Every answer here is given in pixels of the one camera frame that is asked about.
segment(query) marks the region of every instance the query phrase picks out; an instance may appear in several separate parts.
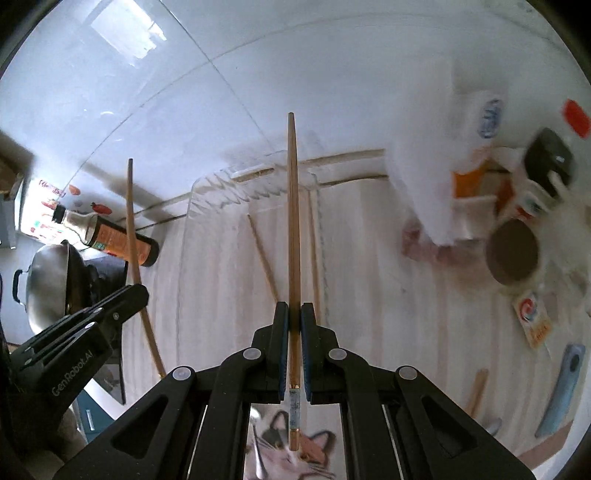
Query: white wall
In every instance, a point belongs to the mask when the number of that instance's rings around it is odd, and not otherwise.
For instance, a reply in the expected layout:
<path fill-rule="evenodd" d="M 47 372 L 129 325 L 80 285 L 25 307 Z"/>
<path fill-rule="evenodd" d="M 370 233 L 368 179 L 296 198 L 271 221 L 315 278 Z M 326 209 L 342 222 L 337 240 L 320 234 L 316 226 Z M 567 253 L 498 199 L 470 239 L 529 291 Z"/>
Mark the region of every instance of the white wall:
<path fill-rule="evenodd" d="M 6 340 L 12 343 L 23 343 L 33 336 L 29 326 L 28 316 L 22 305 L 12 299 L 12 276 L 19 268 L 26 270 L 31 264 L 33 255 L 43 246 L 35 239 L 25 235 L 18 235 L 17 247 L 0 249 L 0 274 L 4 281 L 0 319 Z M 25 299 L 27 275 L 21 275 L 19 297 Z"/>

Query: cat face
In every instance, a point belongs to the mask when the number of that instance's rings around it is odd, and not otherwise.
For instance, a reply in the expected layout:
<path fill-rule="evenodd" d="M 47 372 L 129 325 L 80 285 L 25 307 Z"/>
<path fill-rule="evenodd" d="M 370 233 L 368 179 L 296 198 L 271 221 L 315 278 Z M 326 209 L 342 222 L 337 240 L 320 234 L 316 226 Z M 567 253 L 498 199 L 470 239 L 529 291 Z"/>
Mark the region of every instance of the cat face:
<path fill-rule="evenodd" d="M 260 436 L 254 430 L 254 441 L 249 445 L 244 465 L 245 480 L 300 480 L 335 476 L 327 470 L 328 453 L 335 434 L 324 430 L 311 437 L 302 435 L 302 448 L 292 452 L 288 448 L 288 416 L 281 410 L 275 414 L 269 429 Z"/>

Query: wooden stick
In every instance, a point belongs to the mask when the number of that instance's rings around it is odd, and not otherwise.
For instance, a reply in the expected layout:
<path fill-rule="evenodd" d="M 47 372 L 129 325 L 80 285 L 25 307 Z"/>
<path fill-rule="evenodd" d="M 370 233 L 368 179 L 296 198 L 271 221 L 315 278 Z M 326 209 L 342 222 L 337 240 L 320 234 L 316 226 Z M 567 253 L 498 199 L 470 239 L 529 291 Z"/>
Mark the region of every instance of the wooden stick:
<path fill-rule="evenodd" d="M 476 419 L 476 416 L 478 415 L 478 410 L 480 408 L 480 404 L 482 403 L 482 397 L 484 395 L 487 380 L 487 368 L 481 368 L 478 372 L 476 372 L 476 378 L 474 379 L 472 392 L 470 393 L 470 401 L 466 407 L 466 413 L 473 419 Z"/>
<path fill-rule="evenodd" d="M 271 295 L 273 295 L 273 300 L 275 300 L 275 304 L 279 301 L 279 294 L 277 293 L 277 286 L 275 285 L 275 280 L 273 279 L 273 272 L 271 270 L 271 266 L 267 261 L 265 256 L 265 251 L 262 249 L 262 242 L 258 233 L 256 232 L 255 222 L 252 220 L 250 215 L 248 217 L 248 224 L 251 226 L 252 236 L 255 239 L 256 244 L 256 251 L 258 251 L 259 258 L 261 259 L 262 269 L 265 271 L 265 276 L 267 278 L 267 285 L 269 285 L 269 290 L 271 290 Z"/>
<path fill-rule="evenodd" d="M 312 289 L 314 290 L 314 313 L 316 323 L 320 321 L 320 287 L 318 285 L 318 259 L 316 257 L 316 231 L 314 229 L 314 215 L 312 211 L 312 192 L 308 190 L 308 230 L 310 230 L 310 260 L 312 263 Z"/>
<path fill-rule="evenodd" d="M 301 383 L 301 265 L 300 265 L 300 205 L 297 177 L 296 120 L 287 117 L 287 221 L 289 276 L 289 385 L 290 385 L 290 450 L 300 448 L 300 383 Z"/>
<path fill-rule="evenodd" d="M 142 278 L 139 273 L 139 261 L 138 261 L 138 249 L 135 244 L 135 225 L 134 225 L 134 160 L 130 158 L 127 161 L 127 193 L 125 196 L 125 206 L 127 211 L 127 243 L 129 244 L 129 264 L 131 266 L 131 278 L 134 284 L 141 284 Z M 150 323 L 150 317 L 148 316 L 148 310 L 144 307 L 139 313 L 144 325 L 144 332 L 146 334 L 146 340 L 148 341 L 148 347 L 152 355 L 152 360 L 156 365 L 156 370 L 160 378 L 166 377 L 166 370 L 160 353 L 158 352 L 158 345 L 156 345 L 156 338 L 154 337 L 154 331 L 152 330 L 152 324 Z"/>

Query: plastic bag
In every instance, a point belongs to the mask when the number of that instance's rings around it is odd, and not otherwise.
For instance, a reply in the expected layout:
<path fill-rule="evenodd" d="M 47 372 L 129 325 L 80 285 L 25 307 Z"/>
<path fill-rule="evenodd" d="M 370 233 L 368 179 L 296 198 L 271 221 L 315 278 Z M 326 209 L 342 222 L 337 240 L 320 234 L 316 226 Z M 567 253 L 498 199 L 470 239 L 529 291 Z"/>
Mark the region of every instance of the plastic bag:
<path fill-rule="evenodd" d="M 477 170 L 489 157 L 503 100 L 488 90 L 455 94 L 448 57 L 432 57 L 410 70 L 398 95 L 387 171 L 394 187 L 404 186 L 424 233 L 436 245 L 451 246 L 453 175 Z"/>

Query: bottle cap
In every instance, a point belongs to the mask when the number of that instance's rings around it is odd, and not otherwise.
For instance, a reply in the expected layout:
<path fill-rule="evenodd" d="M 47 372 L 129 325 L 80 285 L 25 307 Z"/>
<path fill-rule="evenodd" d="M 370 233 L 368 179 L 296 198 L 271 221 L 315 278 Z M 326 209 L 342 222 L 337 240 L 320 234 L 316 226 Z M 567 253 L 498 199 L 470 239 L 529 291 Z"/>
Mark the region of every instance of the bottle cap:
<path fill-rule="evenodd" d="M 53 220 L 55 223 L 62 223 L 65 214 L 66 207 L 58 203 L 56 209 L 53 211 L 53 217 L 51 217 L 51 220 Z"/>

